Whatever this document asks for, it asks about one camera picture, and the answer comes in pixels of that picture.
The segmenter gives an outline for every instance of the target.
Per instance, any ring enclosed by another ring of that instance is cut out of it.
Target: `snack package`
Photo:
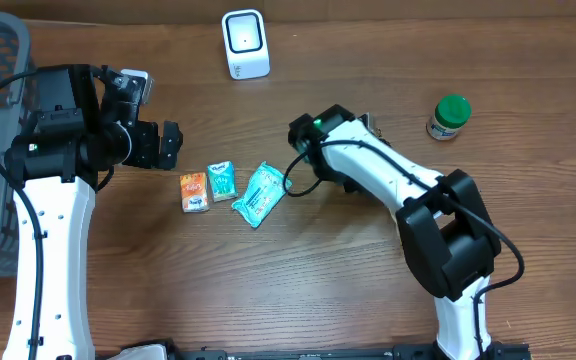
[[[212,199],[215,202],[232,199],[239,195],[235,188],[235,167],[230,161],[208,165],[208,180],[212,189]]]
[[[201,212],[210,208],[206,190],[206,173],[179,177],[181,184],[181,206],[184,212]]]
[[[232,208],[241,213],[241,216],[253,228],[259,227],[264,218],[286,193],[283,188],[284,175],[264,161],[252,174],[248,182],[248,189],[241,199],[232,203]],[[290,189],[292,182],[286,181]]]

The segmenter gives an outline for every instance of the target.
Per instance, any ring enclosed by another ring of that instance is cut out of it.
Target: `plastic wrapper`
[[[232,208],[239,211],[241,216],[253,228],[259,227],[270,211],[277,205],[286,193],[283,188],[284,175],[264,161],[252,174],[248,182],[246,193],[232,203]],[[286,181],[290,188],[292,182]]]

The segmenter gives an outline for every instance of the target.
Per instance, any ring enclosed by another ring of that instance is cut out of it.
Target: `teal snack package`
[[[252,174],[246,193],[232,203],[232,208],[239,211],[250,226],[256,229],[286,193],[283,181],[284,174],[266,165],[265,161],[262,162]],[[286,179],[286,187],[290,189],[291,186],[292,181]]]
[[[213,201],[228,200],[239,195],[235,188],[235,167],[232,162],[224,161],[208,165],[208,179]]]

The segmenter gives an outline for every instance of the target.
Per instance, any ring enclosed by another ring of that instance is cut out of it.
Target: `jar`
[[[457,136],[471,114],[470,103],[465,97],[448,95],[435,108],[435,113],[426,123],[426,130],[437,140],[450,140]]]

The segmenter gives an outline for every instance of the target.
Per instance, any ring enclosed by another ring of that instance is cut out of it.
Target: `wood grain surface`
[[[272,22],[576,16],[576,0],[0,0],[25,19],[114,25],[218,24],[250,8]]]
[[[295,157],[288,123],[339,103],[371,112],[411,160],[471,174],[525,278],[488,297],[493,338],[534,359],[576,359],[576,18],[268,24],[267,78],[229,78],[219,26],[32,29],[39,65],[143,69],[141,118],[179,123],[175,171],[119,168],[97,197],[88,313],[99,351],[171,336],[227,351],[428,343],[433,300],[405,264],[388,212],[322,184],[253,230],[230,202],[183,214],[178,177],[231,160],[240,192],[262,161]],[[460,93],[473,117],[440,143],[424,124]],[[314,181],[299,166],[294,189]],[[516,270],[504,249],[493,281]],[[0,279],[0,356],[15,281]]]

